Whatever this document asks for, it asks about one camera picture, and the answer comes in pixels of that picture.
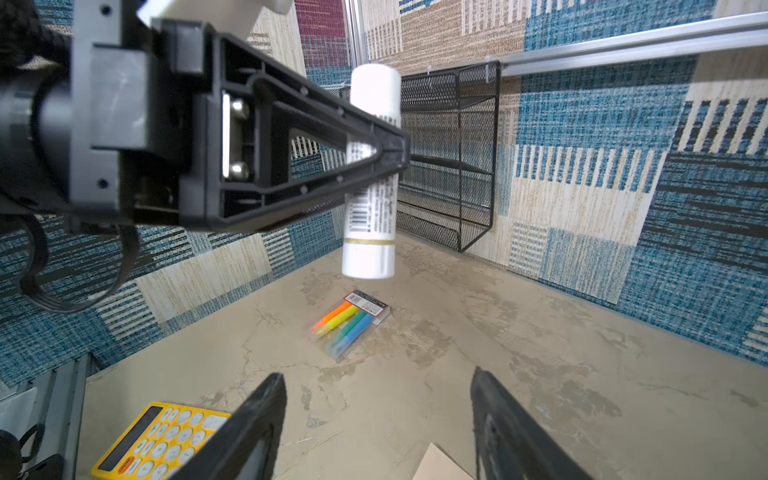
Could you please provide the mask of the white glue stick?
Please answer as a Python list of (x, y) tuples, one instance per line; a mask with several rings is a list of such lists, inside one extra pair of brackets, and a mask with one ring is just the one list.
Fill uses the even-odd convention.
[[(395, 127), (401, 126), (401, 75), (392, 67), (365, 64), (351, 75), (350, 102)], [(398, 177), (391, 176), (346, 196), (342, 274), (381, 280), (395, 274)]]

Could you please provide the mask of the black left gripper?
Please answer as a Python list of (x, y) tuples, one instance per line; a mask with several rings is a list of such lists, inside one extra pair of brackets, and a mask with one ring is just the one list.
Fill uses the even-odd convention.
[[(154, 19), (147, 27), (137, 16), (143, 4), (74, 3), (68, 71), (49, 78), (37, 106), (38, 212), (263, 232), (333, 208), (409, 165), (410, 139), (399, 128), (207, 22)], [(297, 138), (371, 150), (295, 174)]]

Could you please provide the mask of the pink envelope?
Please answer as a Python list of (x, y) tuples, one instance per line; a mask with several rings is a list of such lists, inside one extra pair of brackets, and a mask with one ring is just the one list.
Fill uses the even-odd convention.
[(473, 480), (473, 477), (455, 463), (436, 444), (430, 443), (413, 480)]

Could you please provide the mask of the pack of coloured markers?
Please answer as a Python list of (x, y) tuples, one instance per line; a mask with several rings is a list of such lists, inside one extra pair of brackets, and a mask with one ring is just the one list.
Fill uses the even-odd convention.
[(384, 301), (361, 290), (347, 293), (307, 331), (308, 338), (334, 361), (344, 359), (391, 314)]

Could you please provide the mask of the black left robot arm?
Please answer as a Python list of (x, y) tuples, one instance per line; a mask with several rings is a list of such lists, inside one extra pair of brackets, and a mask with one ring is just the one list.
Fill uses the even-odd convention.
[[(2, 3), (1, 230), (29, 236), (17, 285), (31, 303), (69, 314), (116, 293), (141, 225), (269, 232), (408, 167), (406, 132), (250, 46), (250, 22), (222, 23), (239, 13), (78, 1), (65, 36), (33, 2)], [(43, 289), (42, 215), (118, 239), (103, 293)]]

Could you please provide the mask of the yellow calculator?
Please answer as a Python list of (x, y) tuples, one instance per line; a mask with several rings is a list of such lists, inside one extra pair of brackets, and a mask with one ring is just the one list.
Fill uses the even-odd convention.
[(91, 468), (97, 479), (172, 477), (231, 415), (173, 403), (149, 404)]

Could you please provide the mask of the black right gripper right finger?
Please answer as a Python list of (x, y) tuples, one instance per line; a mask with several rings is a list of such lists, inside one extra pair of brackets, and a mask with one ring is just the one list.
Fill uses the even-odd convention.
[(489, 371), (474, 370), (470, 397), (479, 479), (588, 479)]

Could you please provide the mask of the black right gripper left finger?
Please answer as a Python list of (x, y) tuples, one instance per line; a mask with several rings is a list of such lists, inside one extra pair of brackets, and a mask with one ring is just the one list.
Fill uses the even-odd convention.
[(272, 373), (174, 477), (270, 479), (277, 461), (286, 408), (284, 376)]

